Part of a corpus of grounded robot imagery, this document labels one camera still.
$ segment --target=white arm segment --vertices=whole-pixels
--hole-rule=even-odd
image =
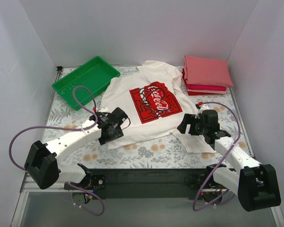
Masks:
[[[232,145],[231,137],[222,137],[215,141],[214,150],[220,153],[221,155],[225,155],[228,151],[229,147]],[[231,166],[240,173],[240,170],[245,166],[250,168],[258,167],[260,162],[254,160],[251,156],[246,154],[244,150],[240,147],[235,146],[229,155],[226,157],[226,160],[231,164]]]
[[[59,165],[61,173],[57,182],[80,183],[86,176],[85,171],[78,165]]]
[[[199,114],[203,113],[204,110],[209,110],[208,105],[203,104],[199,109],[198,113],[195,115],[195,118],[200,118]]]
[[[221,155],[225,155],[229,147],[232,145],[233,141],[231,137],[222,137],[215,141],[214,149]],[[258,167],[260,162],[254,160],[248,154],[246,154],[240,147],[235,146],[226,160],[231,164],[231,166],[236,170],[236,172],[229,170],[226,167],[217,168],[213,173],[213,180],[219,184],[222,184],[230,191],[238,195],[239,187],[239,174],[240,170],[245,166],[250,168]]]
[[[91,126],[94,121],[86,120],[79,128]],[[78,150],[86,143],[99,139],[101,137],[101,129],[96,124],[86,131],[72,131],[55,140],[46,142],[46,148],[51,153],[56,153],[57,163],[60,164],[68,155]]]

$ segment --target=plastic tray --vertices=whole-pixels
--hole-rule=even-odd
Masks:
[[[55,82],[52,87],[72,108],[79,110],[81,107],[72,96],[72,91],[76,86],[87,87],[94,97],[97,97],[106,90],[112,78],[119,76],[119,71],[97,56]],[[84,89],[78,89],[76,97],[83,105],[92,100]]]

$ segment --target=black bar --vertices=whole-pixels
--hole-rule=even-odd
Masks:
[[[89,169],[93,176],[105,175],[102,199],[189,198],[194,199],[205,169]]]

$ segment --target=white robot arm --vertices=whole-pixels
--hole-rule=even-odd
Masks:
[[[88,168],[82,164],[61,165],[61,162],[92,140],[98,139],[102,145],[123,136],[121,125],[128,116],[120,108],[112,113],[107,111],[107,108],[102,108],[96,112],[98,122],[88,130],[83,129],[94,124],[94,116],[79,127],[81,131],[66,133],[44,144],[41,141],[32,144],[24,168],[40,189],[46,189],[55,182],[73,182],[83,187],[90,184],[91,172]]]
[[[230,134],[220,130],[218,114],[202,104],[196,115],[185,114],[182,123],[178,126],[180,133],[186,132],[190,125],[189,134],[203,135],[205,142],[221,155],[225,155],[233,145]],[[208,182],[221,184],[239,198],[246,211],[258,210],[281,203],[281,197],[275,169],[270,165],[263,165],[246,154],[240,147],[234,146],[228,153],[226,160],[234,168],[231,171],[225,165],[220,165],[213,172],[213,177]],[[209,175],[216,165],[206,168]]]

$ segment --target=coca-cola logo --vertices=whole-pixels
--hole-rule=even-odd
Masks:
[[[146,101],[150,108],[157,109],[160,112],[170,110],[171,104],[164,100],[165,92],[162,88],[152,86],[147,90]]]
[[[142,124],[182,112],[176,97],[164,83],[155,81],[129,92]]]

